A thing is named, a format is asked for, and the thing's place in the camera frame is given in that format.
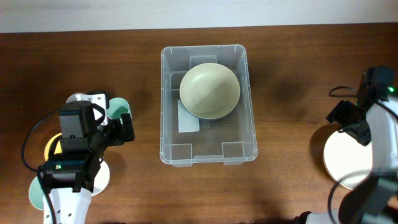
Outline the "clear plastic storage bin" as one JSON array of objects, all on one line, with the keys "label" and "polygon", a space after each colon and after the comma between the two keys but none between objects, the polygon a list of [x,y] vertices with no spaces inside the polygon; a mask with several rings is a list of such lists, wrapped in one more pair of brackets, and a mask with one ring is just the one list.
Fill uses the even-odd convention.
[{"label": "clear plastic storage bin", "polygon": [[[241,91],[224,119],[200,120],[199,132],[179,133],[177,100],[184,75],[202,63],[218,63],[237,76]],[[175,167],[222,162],[239,165],[258,155],[246,49],[239,44],[166,47],[161,52],[160,159]]]}]

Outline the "beige large bowl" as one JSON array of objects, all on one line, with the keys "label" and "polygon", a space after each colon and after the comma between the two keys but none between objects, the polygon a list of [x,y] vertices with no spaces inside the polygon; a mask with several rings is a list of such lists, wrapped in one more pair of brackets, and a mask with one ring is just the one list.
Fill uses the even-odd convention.
[{"label": "beige large bowl", "polygon": [[218,118],[232,111],[241,87],[234,72],[218,63],[191,68],[180,83],[180,100],[187,110],[204,118]]}]

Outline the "dark blue bowl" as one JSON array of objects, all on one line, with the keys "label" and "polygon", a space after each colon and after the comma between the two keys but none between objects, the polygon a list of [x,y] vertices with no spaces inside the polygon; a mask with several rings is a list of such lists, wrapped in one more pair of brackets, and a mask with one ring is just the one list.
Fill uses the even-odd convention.
[{"label": "dark blue bowl", "polygon": [[208,121],[216,121],[216,120],[224,119],[225,117],[229,116],[229,115],[234,111],[234,109],[233,109],[232,111],[230,111],[229,113],[227,113],[226,115],[220,116],[220,117],[218,117],[218,118],[204,118],[204,117],[195,115],[194,113],[192,113],[192,112],[189,111],[189,110],[187,110],[187,111],[188,111],[188,113],[189,113],[190,115],[193,115],[194,117],[196,117],[196,118],[198,118],[198,119],[204,119],[204,120],[208,120]]}]

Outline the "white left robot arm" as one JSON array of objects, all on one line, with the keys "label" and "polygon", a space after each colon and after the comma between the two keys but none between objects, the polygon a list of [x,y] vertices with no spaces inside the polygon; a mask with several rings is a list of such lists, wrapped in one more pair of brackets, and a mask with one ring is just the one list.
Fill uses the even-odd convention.
[{"label": "white left robot arm", "polygon": [[105,150],[135,138],[128,113],[103,126],[104,108],[90,101],[62,106],[59,153],[51,146],[37,179],[44,193],[44,223],[84,223]]}]

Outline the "green plastic cup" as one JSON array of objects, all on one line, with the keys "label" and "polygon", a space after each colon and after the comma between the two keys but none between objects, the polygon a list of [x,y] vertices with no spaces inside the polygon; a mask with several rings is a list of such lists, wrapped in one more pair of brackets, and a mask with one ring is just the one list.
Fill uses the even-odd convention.
[{"label": "green plastic cup", "polygon": [[110,119],[121,119],[122,114],[130,114],[132,117],[129,103],[124,98],[112,98],[109,101],[109,108],[106,110]]}]

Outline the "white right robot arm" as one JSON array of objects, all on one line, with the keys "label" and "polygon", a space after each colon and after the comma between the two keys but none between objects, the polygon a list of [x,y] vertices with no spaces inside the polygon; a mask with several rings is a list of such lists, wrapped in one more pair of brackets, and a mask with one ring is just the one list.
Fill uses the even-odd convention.
[{"label": "white right robot arm", "polygon": [[[397,211],[387,206],[387,201],[397,195],[397,90],[392,87],[394,71],[383,66],[367,69],[363,73],[358,92],[358,102],[339,102],[327,116],[331,123],[340,123],[341,133],[355,139],[363,146],[372,146],[373,166],[370,169],[353,171],[338,179],[338,183],[356,175],[364,180],[342,201],[338,218],[328,210],[330,223],[397,223]],[[197,163],[222,162],[225,165],[239,165],[257,157],[258,149],[249,78],[242,81],[241,99],[244,101],[242,123],[245,129],[239,141],[222,142],[221,154],[209,156],[193,155],[193,142],[199,140],[199,123],[206,119],[197,116],[195,125],[188,127],[191,140],[175,144],[173,138],[171,99],[163,91],[160,158],[176,167],[192,166]]]}]

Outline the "white large bowl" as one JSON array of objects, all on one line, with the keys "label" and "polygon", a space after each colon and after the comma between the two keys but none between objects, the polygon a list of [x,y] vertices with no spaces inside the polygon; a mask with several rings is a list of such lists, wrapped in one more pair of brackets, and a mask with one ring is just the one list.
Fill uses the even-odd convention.
[{"label": "white large bowl", "polygon": [[346,133],[335,131],[326,141],[323,150],[325,168],[333,180],[361,171],[340,184],[353,190],[368,175],[373,166],[372,144],[363,146]]}]

